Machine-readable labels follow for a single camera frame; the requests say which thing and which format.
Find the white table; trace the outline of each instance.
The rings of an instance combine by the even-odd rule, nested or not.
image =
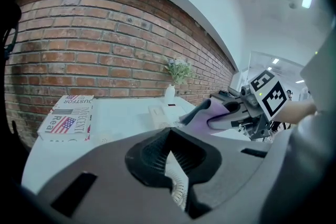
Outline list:
[[[88,141],[50,142],[40,137],[36,140],[28,157],[22,185],[33,193],[38,193],[43,185],[66,166],[85,155],[96,146],[95,135],[111,134],[113,141],[127,138],[154,129],[148,111],[150,105],[161,105],[163,99],[94,99],[91,138]],[[186,113],[195,106],[180,97],[175,97],[176,105]],[[249,140],[235,130],[215,134],[238,140]]]

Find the american flag print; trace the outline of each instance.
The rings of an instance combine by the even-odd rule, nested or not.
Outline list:
[[[74,124],[75,121],[76,119],[65,116],[56,124],[56,126],[52,129],[51,132],[57,134],[65,134]]]
[[[77,99],[77,97],[80,97],[80,95],[68,95],[66,99],[73,101],[74,99]]]

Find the cardboard box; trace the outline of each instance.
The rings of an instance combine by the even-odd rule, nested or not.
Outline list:
[[[37,133],[43,140],[84,141],[90,134],[93,95],[63,95]]]

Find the flower vase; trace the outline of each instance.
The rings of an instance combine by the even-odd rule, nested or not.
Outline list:
[[[168,88],[166,89],[166,93],[164,95],[164,103],[165,104],[173,104],[174,103],[174,96],[175,96],[175,86],[169,84]]]

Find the red brick wall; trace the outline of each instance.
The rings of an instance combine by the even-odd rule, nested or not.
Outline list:
[[[28,145],[63,94],[162,96],[171,80],[162,55],[194,66],[196,78],[176,86],[176,95],[192,104],[226,90],[232,79],[234,68],[215,41],[168,0],[18,4],[23,14],[5,70],[5,99],[8,119],[16,121]]]

